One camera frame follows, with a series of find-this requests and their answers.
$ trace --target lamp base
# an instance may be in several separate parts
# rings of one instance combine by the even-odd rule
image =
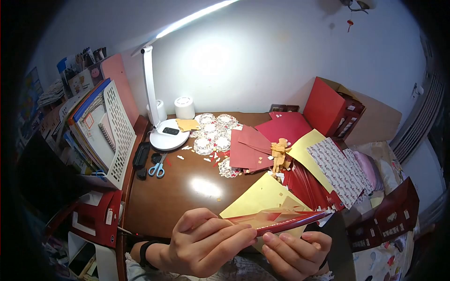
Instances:
[[[170,151],[182,146],[189,137],[188,132],[179,131],[178,134],[168,134],[164,133],[163,130],[166,128],[171,128],[175,130],[180,130],[175,119],[168,119],[159,124],[159,127],[150,133],[150,143],[155,149],[161,151]]]

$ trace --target paper doily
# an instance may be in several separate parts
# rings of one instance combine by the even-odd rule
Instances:
[[[242,129],[242,124],[228,114],[220,114],[215,118],[212,113],[203,113],[197,115],[195,120],[200,124],[200,129],[191,131],[189,137],[198,138],[194,141],[193,149],[200,155],[210,154],[214,148],[218,152],[229,150],[231,130]]]
[[[214,117],[214,115],[212,113],[203,113],[203,114],[197,115],[194,119],[197,120],[197,122],[200,125],[208,124],[208,123],[216,121],[216,118]]]
[[[209,155],[214,150],[207,138],[198,138],[194,141],[194,151],[200,155]]]
[[[239,173],[242,172],[241,168],[230,167],[230,158],[225,158],[221,163],[219,163],[219,174],[226,178],[235,178]]]

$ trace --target white wall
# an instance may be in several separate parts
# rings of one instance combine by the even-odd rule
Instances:
[[[419,145],[409,161],[402,164],[402,168],[416,187],[421,213],[446,189],[439,160],[428,139]]]
[[[325,2],[337,3],[336,13],[327,14]],[[322,76],[392,106],[403,121],[425,58],[403,5],[380,2],[369,15],[353,13],[349,33],[351,13],[338,0],[236,2],[153,44],[156,96],[168,113],[181,95],[194,97],[197,112],[266,112],[271,103],[302,110]],[[141,59],[130,58],[132,50],[123,57],[143,111]]]
[[[58,78],[56,63],[66,55],[107,46],[108,54],[123,52],[145,114],[141,58],[129,54],[164,25],[216,2],[70,1],[35,56],[45,58],[38,62],[42,84]],[[95,7],[83,9],[88,3]],[[347,33],[350,17],[355,24]],[[180,95],[193,96],[197,112],[266,112],[272,103],[302,110],[321,76],[392,106],[403,122],[425,69],[419,27],[399,0],[379,1],[369,15],[351,15],[339,0],[241,0],[153,46],[156,96],[168,113]]]
[[[59,78],[56,64],[84,48],[108,55],[137,46],[164,26],[220,0],[68,0],[48,27],[28,69],[37,66],[45,89]]]

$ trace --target blue scissors handle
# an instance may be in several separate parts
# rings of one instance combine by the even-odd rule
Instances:
[[[153,166],[152,168],[150,168],[148,170],[148,175],[150,177],[154,176],[156,174],[157,178],[162,178],[164,176],[166,172],[164,171],[164,169],[162,168],[162,163],[156,163],[155,166]]]

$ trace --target brown desk surface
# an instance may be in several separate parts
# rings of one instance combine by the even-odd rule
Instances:
[[[271,120],[268,113],[214,112],[215,116],[227,113],[241,124],[256,126]],[[186,145],[194,146],[194,138]],[[149,154],[146,168],[154,166]],[[206,207],[219,214],[249,189],[263,173],[242,174],[236,178],[219,175],[218,166],[203,160],[207,156],[189,150],[169,153],[167,158],[171,167],[164,161],[164,177],[149,177],[145,181],[134,178],[131,195],[125,210],[125,228],[133,233],[170,238],[172,229],[183,213],[190,209]],[[202,193],[219,191],[220,196]]]

